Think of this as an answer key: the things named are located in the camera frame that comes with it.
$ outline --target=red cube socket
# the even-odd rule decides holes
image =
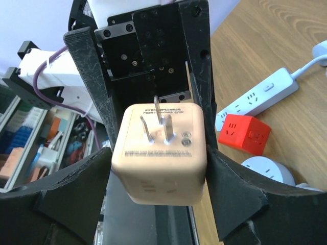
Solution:
[[[253,116],[229,114],[218,137],[218,142],[229,147],[261,156],[271,128]]]

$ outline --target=power cord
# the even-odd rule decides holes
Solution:
[[[53,62],[56,58],[58,58],[66,50],[67,50],[67,47],[64,46],[60,50],[56,51],[53,55],[51,55],[49,57],[49,63]],[[85,115],[85,118],[87,119],[87,121],[89,122],[89,124],[91,126],[91,129],[93,130],[94,138],[95,138],[95,141],[96,141],[96,144],[97,144],[97,148],[100,149],[101,144],[100,144],[100,141],[99,141],[99,137],[98,137],[96,128],[95,128],[91,118],[88,115],[86,115],[85,111],[83,111],[83,110],[81,110],[79,108],[76,108],[76,107],[64,105],[63,103],[59,103],[57,101],[54,101],[54,100],[46,97],[45,95],[43,95],[41,93],[41,91],[38,89],[37,80],[38,80],[38,77],[40,76],[41,72],[46,68],[47,62],[48,62],[47,60],[44,61],[35,71],[35,74],[34,74],[34,77],[33,77],[33,89],[34,89],[35,93],[37,94],[37,96],[39,96],[41,99],[43,99],[46,102],[49,102],[49,103],[51,103],[53,105],[56,105],[56,106],[60,106],[62,108],[66,108],[66,109],[69,109],[69,110],[72,110],[72,111],[76,111],[77,113],[79,113],[81,115]]]
[[[314,64],[318,63],[319,61],[322,60],[327,60],[327,55],[321,55],[318,56],[317,58],[313,59],[312,61],[310,61],[308,64],[306,64],[304,67],[298,69],[297,71],[293,72],[291,74],[291,77],[295,80],[298,77],[300,77],[301,75],[303,75],[303,73],[305,73],[311,66],[313,66]]]

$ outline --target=white round socket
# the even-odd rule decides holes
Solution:
[[[295,181],[291,172],[282,164],[270,160],[267,157],[251,157],[245,160],[242,163],[242,166],[247,167],[269,179],[295,186]]]

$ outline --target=metal plug pin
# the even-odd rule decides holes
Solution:
[[[166,115],[163,118],[163,128],[165,129],[166,135],[166,142],[169,143],[172,138],[174,137],[174,130],[173,130],[173,121],[171,115]]]
[[[161,125],[162,124],[162,116],[161,116],[158,96],[154,97],[154,106],[155,106],[155,110],[157,112],[159,124]]]
[[[149,142],[153,142],[153,138],[151,137],[150,133],[149,133],[149,129],[148,129],[148,126],[147,126],[147,123],[145,122],[144,118],[142,116],[140,116],[140,119],[141,119],[141,122],[142,122],[142,126],[143,126],[143,130],[144,130],[144,133],[147,135],[148,137],[148,141]]]

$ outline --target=white wall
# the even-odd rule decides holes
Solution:
[[[0,1],[0,75],[18,66],[17,51],[25,40],[42,50],[56,51],[64,45],[73,0]]]

